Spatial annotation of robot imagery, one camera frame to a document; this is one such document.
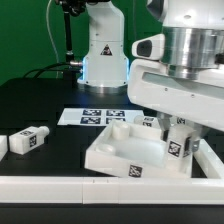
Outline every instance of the cube with marker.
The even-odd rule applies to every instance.
[[[24,155],[32,149],[42,145],[49,134],[46,126],[29,127],[9,137],[10,151]]]

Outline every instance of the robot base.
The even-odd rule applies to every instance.
[[[78,82],[78,88],[83,91],[98,94],[120,94],[127,92],[127,84],[119,87],[100,87],[100,86],[90,86],[88,84]]]

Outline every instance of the white block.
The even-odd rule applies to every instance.
[[[49,134],[48,127],[29,127],[9,137],[10,151],[24,155],[30,150],[44,144]]]
[[[121,178],[119,204],[224,204],[224,181]]]
[[[0,177],[0,203],[82,203],[83,178]]]
[[[6,154],[7,150],[7,137],[4,135],[0,135],[0,161]]]
[[[83,204],[118,204],[118,178],[84,178]]]

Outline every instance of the cable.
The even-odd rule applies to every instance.
[[[48,65],[47,67],[44,67],[43,69],[50,69],[50,68],[60,67],[60,66],[63,66],[63,65],[70,65],[70,63],[68,63],[68,62],[59,62],[59,63],[53,64],[53,65]],[[39,76],[41,73],[42,73],[42,71],[39,71],[36,75]]]
[[[64,65],[70,65],[70,64],[67,63],[67,62],[60,62],[60,63],[56,63],[56,64],[53,64],[53,65],[48,65],[47,67],[42,68],[42,69],[33,69],[33,70],[25,73],[25,75],[23,76],[23,78],[25,78],[27,75],[29,75],[32,72],[38,71],[37,75],[39,76],[42,73],[42,71],[44,71],[44,70],[51,69],[51,68],[55,68],[55,67],[59,67],[59,66],[64,66]]]
[[[29,74],[31,74],[32,72],[36,72],[36,71],[42,71],[42,73],[43,72],[64,72],[64,71],[66,71],[66,69],[33,69],[33,70],[31,70],[31,71],[29,71],[29,72],[27,72],[24,76],[23,76],[23,78],[27,78],[27,76],[29,75]],[[79,71],[78,69],[69,69],[69,71],[72,71],[72,72],[77,72],[77,71]]]
[[[136,0],[133,0],[133,33],[134,33],[134,41],[137,40],[137,26],[136,26]]]
[[[47,30],[48,30],[48,34],[49,34],[49,37],[50,37],[50,40],[51,40],[51,44],[52,44],[52,47],[53,47],[53,50],[54,50],[54,53],[55,53],[55,56],[56,56],[56,61],[57,61],[57,63],[59,63],[59,55],[58,55],[58,51],[57,51],[57,48],[56,48],[56,45],[55,45],[55,42],[54,42],[54,39],[53,39],[53,36],[52,36],[52,33],[51,33],[51,27],[50,27],[50,22],[49,22],[50,6],[51,6],[52,1],[53,0],[49,0],[48,5],[47,5],[46,23],[47,23]]]

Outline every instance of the printed marker sheet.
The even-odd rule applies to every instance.
[[[120,110],[120,109],[72,109],[65,108],[58,125],[84,125],[84,126],[106,126],[112,119],[134,122],[137,115],[142,115],[142,110]]]

